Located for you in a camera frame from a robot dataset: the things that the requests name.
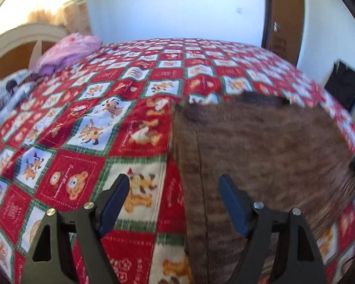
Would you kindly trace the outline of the pink crumpled blanket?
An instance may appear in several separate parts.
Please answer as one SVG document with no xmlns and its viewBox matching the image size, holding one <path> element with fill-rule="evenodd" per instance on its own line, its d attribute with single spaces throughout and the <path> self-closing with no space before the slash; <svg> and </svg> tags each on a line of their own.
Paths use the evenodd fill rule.
<svg viewBox="0 0 355 284">
<path fill-rule="evenodd" d="M 72 33 L 46 50 L 31 68 L 40 76 L 58 72 L 99 50 L 102 41 L 93 35 Z"/>
</svg>

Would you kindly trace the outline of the red patchwork cartoon bedspread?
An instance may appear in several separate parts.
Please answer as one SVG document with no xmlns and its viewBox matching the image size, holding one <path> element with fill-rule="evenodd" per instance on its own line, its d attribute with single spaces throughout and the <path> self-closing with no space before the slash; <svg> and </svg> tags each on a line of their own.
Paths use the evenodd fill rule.
<svg viewBox="0 0 355 284">
<path fill-rule="evenodd" d="M 192 283 L 183 187 L 168 156 L 170 105 L 245 91 L 321 105 L 355 152 L 355 123 L 295 66 L 254 45 L 205 39 L 110 44 L 38 80 L 0 126 L 0 275 L 20 283 L 45 212 L 75 210 L 128 174 L 103 244 L 121 283 Z"/>
</svg>

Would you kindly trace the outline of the patterned beige curtain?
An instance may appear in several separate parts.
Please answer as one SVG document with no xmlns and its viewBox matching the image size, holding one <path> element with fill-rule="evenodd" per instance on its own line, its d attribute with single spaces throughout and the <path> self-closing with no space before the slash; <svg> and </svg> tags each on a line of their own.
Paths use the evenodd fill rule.
<svg viewBox="0 0 355 284">
<path fill-rule="evenodd" d="M 63 26 L 69 34 L 92 34 L 88 9 L 85 1 L 69 3 L 62 6 L 53 14 L 50 10 L 35 10 L 27 15 L 27 23 L 41 22 Z"/>
</svg>

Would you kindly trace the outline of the brown knitted sweater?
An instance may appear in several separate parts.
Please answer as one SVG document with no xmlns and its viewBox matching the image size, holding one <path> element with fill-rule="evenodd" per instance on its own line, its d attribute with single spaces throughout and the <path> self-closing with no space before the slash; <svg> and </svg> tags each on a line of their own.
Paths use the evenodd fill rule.
<svg viewBox="0 0 355 284">
<path fill-rule="evenodd" d="M 227 282 L 245 246 L 219 194 L 222 174 L 270 208 L 301 208 L 323 258 L 337 253 L 337 220 L 355 197 L 355 173 L 345 137 L 321 106 L 246 95 L 175 104 L 171 145 L 194 283 Z"/>
</svg>

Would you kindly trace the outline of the brown wooden door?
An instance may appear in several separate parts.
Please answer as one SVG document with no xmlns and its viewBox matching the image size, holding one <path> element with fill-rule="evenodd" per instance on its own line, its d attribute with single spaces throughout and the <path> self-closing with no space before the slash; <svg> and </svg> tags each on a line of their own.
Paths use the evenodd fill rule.
<svg viewBox="0 0 355 284">
<path fill-rule="evenodd" d="M 304 20 L 305 0 L 266 0 L 262 47 L 296 66 Z"/>
</svg>

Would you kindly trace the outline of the black folded stroller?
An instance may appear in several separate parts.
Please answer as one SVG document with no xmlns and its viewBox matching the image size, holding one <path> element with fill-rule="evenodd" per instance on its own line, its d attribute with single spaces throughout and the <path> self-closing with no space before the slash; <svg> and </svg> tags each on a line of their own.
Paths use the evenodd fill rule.
<svg viewBox="0 0 355 284">
<path fill-rule="evenodd" d="M 351 113 L 355 106 L 355 70 L 337 60 L 324 89 Z"/>
</svg>

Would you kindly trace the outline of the white patterned pillow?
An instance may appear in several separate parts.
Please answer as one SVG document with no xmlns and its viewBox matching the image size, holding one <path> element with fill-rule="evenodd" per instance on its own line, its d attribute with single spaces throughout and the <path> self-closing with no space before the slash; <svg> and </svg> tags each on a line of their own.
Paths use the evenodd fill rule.
<svg viewBox="0 0 355 284">
<path fill-rule="evenodd" d="M 0 81 L 0 125 L 24 99 L 28 99 L 39 79 L 39 71 L 21 69 Z"/>
</svg>

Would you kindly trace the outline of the cream wooden headboard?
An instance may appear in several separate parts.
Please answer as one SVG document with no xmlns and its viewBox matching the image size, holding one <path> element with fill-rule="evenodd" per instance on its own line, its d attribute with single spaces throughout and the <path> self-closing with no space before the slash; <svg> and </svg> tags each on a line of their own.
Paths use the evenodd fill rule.
<svg viewBox="0 0 355 284">
<path fill-rule="evenodd" d="M 31 68 L 56 42 L 68 35 L 64 26 L 30 23 L 0 35 L 0 79 Z"/>
</svg>

